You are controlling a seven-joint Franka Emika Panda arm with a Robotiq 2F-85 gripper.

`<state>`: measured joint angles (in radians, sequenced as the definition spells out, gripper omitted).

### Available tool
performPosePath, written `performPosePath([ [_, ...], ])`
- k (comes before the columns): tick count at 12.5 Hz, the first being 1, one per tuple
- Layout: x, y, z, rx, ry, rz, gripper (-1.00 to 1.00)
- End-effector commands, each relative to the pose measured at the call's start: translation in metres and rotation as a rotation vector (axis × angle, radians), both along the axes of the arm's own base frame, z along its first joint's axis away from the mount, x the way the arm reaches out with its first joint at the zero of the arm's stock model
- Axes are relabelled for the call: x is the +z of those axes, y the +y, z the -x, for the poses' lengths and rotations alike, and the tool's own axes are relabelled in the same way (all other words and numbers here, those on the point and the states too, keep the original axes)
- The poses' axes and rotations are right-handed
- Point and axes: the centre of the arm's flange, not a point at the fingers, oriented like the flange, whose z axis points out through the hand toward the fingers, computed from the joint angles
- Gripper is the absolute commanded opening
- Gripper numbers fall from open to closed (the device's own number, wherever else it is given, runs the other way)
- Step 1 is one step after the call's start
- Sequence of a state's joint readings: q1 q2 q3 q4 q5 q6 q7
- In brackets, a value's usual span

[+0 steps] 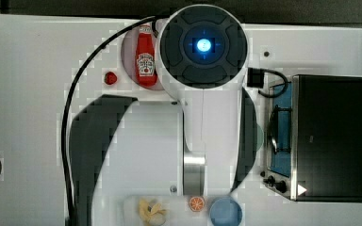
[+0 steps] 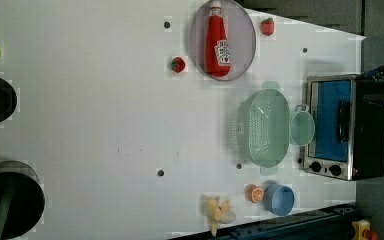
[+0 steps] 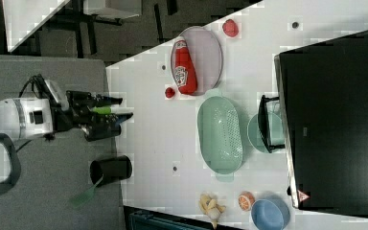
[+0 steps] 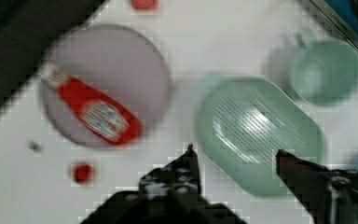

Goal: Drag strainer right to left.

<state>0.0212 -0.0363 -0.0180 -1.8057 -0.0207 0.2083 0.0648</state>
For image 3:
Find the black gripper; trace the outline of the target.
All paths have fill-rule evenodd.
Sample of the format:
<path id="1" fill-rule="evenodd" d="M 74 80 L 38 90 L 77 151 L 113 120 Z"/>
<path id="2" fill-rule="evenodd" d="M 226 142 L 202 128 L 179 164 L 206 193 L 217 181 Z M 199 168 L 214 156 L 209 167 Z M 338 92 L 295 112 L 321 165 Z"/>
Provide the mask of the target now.
<path id="1" fill-rule="evenodd" d="M 133 116 L 132 112 L 117 114 L 111 106 L 121 104 L 114 98 L 87 91 L 62 92 L 55 81 L 48 81 L 48 95 L 53 105 L 55 132 L 80 128 L 88 142 L 116 137 L 121 134 L 121 123 Z"/>

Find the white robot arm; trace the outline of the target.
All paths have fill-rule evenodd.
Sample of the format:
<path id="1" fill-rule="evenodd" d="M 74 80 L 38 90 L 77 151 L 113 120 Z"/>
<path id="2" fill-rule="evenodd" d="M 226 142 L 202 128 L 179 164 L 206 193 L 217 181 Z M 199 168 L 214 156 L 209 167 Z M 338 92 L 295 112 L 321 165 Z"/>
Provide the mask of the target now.
<path id="1" fill-rule="evenodd" d="M 55 135 L 79 128 L 88 142 L 116 137 L 122 123 L 133 117 L 131 111 L 115 108 L 123 100 L 86 91 L 62 91 L 58 84 L 40 75 L 24 84 L 32 90 L 31 97 L 18 95 L 0 101 L 0 133 L 12 141 Z"/>

